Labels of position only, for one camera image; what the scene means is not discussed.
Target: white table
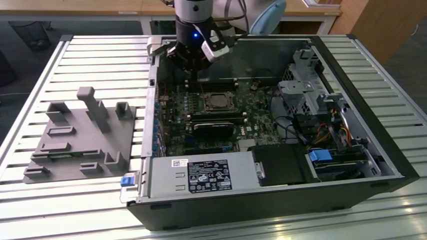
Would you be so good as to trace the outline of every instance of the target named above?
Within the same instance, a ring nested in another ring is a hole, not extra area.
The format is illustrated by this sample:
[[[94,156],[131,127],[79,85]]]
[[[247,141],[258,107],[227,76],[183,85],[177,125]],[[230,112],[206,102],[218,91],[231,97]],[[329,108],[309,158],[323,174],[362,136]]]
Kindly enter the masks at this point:
[[[427,116],[358,40],[323,36],[350,80],[417,169],[421,180],[351,209],[150,232],[121,202],[121,177],[25,184],[50,101],[77,99],[93,86],[107,107],[138,107],[130,172],[141,168],[150,64],[149,36],[75,36],[61,41],[0,147],[0,239],[417,239],[427,232]],[[331,76],[326,75],[338,91]],[[127,194],[135,196],[131,189]]]

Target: gray 3d-printed holder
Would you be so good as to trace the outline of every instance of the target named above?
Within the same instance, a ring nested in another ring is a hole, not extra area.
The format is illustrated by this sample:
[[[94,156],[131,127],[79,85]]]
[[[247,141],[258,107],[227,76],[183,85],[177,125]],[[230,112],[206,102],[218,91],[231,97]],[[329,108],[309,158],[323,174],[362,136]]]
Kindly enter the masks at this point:
[[[137,108],[127,102],[105,107],[95,89],[81,87],[87,109],[51,102],[50,122],[33,154],[27,184],[123,176],[129,172]]]

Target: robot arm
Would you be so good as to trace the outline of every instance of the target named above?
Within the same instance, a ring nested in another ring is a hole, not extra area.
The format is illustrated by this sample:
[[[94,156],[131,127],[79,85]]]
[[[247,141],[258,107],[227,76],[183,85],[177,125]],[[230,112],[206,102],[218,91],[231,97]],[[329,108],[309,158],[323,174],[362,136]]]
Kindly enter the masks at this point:
[[[175,0],[177,45],[167,57],[189,71],[207,69],[231,51],[241,37],[223,36],[218,22],[229,22],[247,34],[266,35],[279,24],[285,0]]]

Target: blue object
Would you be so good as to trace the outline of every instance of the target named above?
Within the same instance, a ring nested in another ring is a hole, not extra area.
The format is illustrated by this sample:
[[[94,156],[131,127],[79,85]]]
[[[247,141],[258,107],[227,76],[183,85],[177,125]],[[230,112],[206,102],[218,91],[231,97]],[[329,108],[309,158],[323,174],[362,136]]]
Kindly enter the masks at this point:
[[[125,176],[121,181],[122,187],[131,187],[135,185],[135,176]]]
[[[333,156],[330,153],[330,150],[313,150],[311,153],[309,153],[310,159],[313,162],[315,161],[331,161]]]
[[[273,4],[266,8],[266,10],[258,16],[251,26],[250,34],[254,34],[254,35],[271,34],[281,22],[283,13],[286,12],[286,8],[287,8],[287,3],[285,0],[274,1]]]

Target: trash bin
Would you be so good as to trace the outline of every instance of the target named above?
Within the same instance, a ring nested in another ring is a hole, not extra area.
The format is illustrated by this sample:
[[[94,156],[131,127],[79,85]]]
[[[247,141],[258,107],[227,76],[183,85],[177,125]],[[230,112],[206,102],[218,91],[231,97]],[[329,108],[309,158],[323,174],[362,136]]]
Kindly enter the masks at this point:
[[[41,21],[10,21],[19,37],[33,51],[41,51],[51,46],[50,37]]]
[[[9,85],[17,79],[15,71],[0,51],[0,87]]]

